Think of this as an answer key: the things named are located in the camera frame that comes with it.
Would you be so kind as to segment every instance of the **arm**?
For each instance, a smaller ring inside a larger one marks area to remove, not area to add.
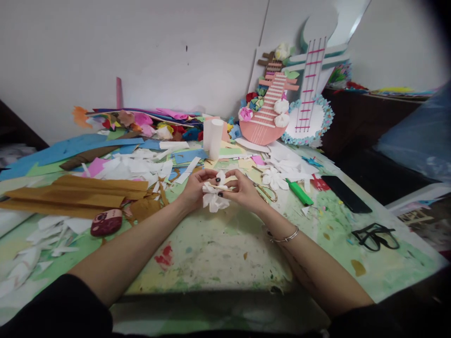
[[[216,185],[216,174],[206,169],[191,175],[174,202],[94,251],[68,273],[80,278],[107,307],[113,305],[180,221],[202,205],[203,182],[210,179]]]
[[[234,192],[223,192],[222,197],[234,200],[255,213],[276,239],[293,235],[296,226],[260,198],[251,180],[237,169],[226,173],[226,177],[230,176],[237,178],[226,184],[235,187]],[[296,277],[329,316],[374,304],[360,284],[302,231],[291,241],[278,244]]]

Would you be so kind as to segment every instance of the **forearm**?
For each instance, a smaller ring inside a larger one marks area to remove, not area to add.
[[[296,230],[273,208],[263,208],[258,216],[276,239],[287,238]],[[303,232],[280,246],[301,284],[330,316],[373,304],[360,284]]]
[[[83,280],[110,307],[188,212],[189,206],[175,200],[100,247],[68,273]]]

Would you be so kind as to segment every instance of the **gold scissors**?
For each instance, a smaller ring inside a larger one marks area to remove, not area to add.
[[[258,184],[258,183],[255,182],[252,178],[250,178],[248,174],[246,174],[246,176],[248,177],[248,179],[250,179],[250,180],[252,181],[252,184],[253,184],[254,187],[257,189],[257,193],[260,195],[260,197],[261,197],[266,203],[269,204],[269,202],[266,200],[265,197],[263,197],[263,195],[261,194],[260,191],[258,191],[258,189],[260,189],[260,190],[267,196],[267,198],[269,198],[269,200],[270,200],[271,202],[277,202],[277,194],[276,194],[276,192],[275,192],[273,189],[271,189],[271,187],[268,187],[268,186],[266,186],[266,185],[260,185],[260,184]],[[269,189],[269,190],[272,191],[272,193],[274,194],[274,199],[271,197],[270,194],[268,194],[268,193],[266,192],[266,190],[265,190],[264,188],[267,188],[267,189]]]

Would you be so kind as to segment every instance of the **silver bracelet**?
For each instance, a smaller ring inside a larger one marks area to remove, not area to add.
[[[269,232],[269,230],[266,230],[266,233],[267,233],[267,235],[268,235],[269,237],[271,237],[271,238],[269,239],[269,241],[272,242],[272,243],[289,242],[289,241],[291,241],[294,237],[297,236],[297,234],[299,233],[299,228],[296,227],[296,231],[294,232],[293,235],[291,235],[290,237],[286,237],[286,238],[284,238],[284,239],[282,239],[282,240],[275,239],[274,236]]]

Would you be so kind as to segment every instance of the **black phone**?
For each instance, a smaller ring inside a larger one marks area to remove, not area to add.
[[[321,178],[339,199],[355,214],[373,212],[341,179],[337,176],[322,175]]]

